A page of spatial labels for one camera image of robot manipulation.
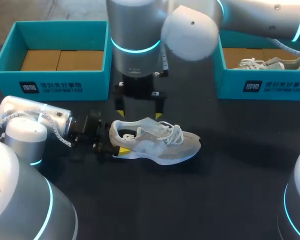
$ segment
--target concrete floor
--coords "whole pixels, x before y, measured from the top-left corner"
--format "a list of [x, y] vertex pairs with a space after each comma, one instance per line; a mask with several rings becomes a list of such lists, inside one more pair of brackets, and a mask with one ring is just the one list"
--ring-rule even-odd
[[[202, 0], [168, 0], [200, 10]], [[15, 21], [106, 20], [106, 0], [0, 0], [0, 44]]]

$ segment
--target teal box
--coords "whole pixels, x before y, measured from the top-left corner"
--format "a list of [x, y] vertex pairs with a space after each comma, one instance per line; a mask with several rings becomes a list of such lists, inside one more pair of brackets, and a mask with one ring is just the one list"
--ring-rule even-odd
[[[282, 43], [300, 51], [300, 42]], [[215, 86], [219, 99], [300, 101], [300, 70], [227, 69], [222, 48], [277, 49], [264, 37], [220, 31], [219, 44], [213, 53]]]
[[[20, 71], [28, 50], [104, 51], [102, 70]], [[0, 52], [0, 90], [34, 101], [105, 101], [112, 51], [107, 21], [15, 22]]]

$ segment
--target black table surface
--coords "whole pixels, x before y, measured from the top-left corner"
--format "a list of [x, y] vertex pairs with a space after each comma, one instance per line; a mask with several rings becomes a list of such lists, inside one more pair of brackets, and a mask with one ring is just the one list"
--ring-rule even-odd
[[[75, 206], [77, 239], [279, 240], [277, 212], [300, 153], [300, 102], [218, 100], [211, 59], [168, 59], [170, 76], [155, 80], [168, 94], [159, 120], [199, 135], [201, 151], [172, 166], [100, 163], [89, 149], [74, 161], [49, 141], [40, 172]], [[114, 70], [111, 86], [120, 80]], [[129, 98], [121, 117], [111, 94], [105, 102], [50, 104], [74, 116], [96, 109], [106, 121], [155, 117], [153, 102]]]

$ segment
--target brown cardboard bottom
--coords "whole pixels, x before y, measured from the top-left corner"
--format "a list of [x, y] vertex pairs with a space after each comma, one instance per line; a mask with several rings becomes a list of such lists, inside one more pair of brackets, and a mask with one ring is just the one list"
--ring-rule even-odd
[[28, 50], [21, 71], [101, 71], [103, 51]]
[[298, 56], [282, 49], [223, 48], [222, 50], [228, 69], [238, 68], [242, 59], [254, 58], [256, 61], [266, 62], [275, 57], [282, 60], [295, 60], [298, 58]]

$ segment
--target cable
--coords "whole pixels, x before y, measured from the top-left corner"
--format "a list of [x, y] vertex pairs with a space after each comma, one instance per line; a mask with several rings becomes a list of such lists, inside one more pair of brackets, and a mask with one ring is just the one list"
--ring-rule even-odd
[[294, 54], [294, 55], [297, 55], [297, 56], [300, 56], [300, 51], [298, 50], [295, 50], [291, 47], [288, 47], [287, 45], [284, 45], [282, 42], [280, 42], [279, 40], [277, 39], [272, 39], [272, 38], [268, 38], [274, 45], [276, 45], [277, 47], [291, 53], [291, 54]]
[[55, 124], [54, 119], [45, 111], [41, 110], [41, 109], [31, 109], [31, 110], [27, 110], [26, 112], [38, 112], [40, 114], [43, 114], [50, 122], [50, 125], [53, 129], [53, 132], [56, 136], [57, 139], [59, 139], [60, 142], [62, 142], [63, 144], [67, 145], [69, 148], [72, 148], [72, 144], [71, 142], [65, 140], [59, 133], [57, 126]]
[[[69, 141], [65, 140], [64, 138], [62, 138], [62, 136], [60, 135], [60, 133], [59, 133], [57, 127], [56, 127], [54, 119], [48, 113], [46, 113], [45, 111], [43, 111], [41, 109], [26, 110], [26, 112], [38, 112], [40, 114], [43, 114], [49, 120], [49, 122], [51, 124], [51, 127], [53, 129], [53, 132], [54, 132], [55, 136], [59, 139], [59, 141], [62, 142], [63, 144], [65, 144], [65, 145], [67, 145], [69, 148], [72, 148], [71, 142], [69, 142]], [[13, 114], [3, 118], [0, 121], [0, 128], [2, 127], [3, 124], [8, 122], [9, 120], [11, 120], [13, 118], [20, 117], [20, 116], [27, 116], [27, 114], [25, 112], [18, 112], [18, 113], [13, 113]]]
[[17, 117], [20, 117], [20, 116], [24, 116], [26, 115], [24, 112], [18, 112], [18, 113], [13, 113], [5, 118], [3, 118], [1, 121], [0, 121], [0, 128], [2, 127], [3, 124], [5, 124], [7, 121], [11, 120], [11, 119], [14, 119], [14, 118], [17, 118]]

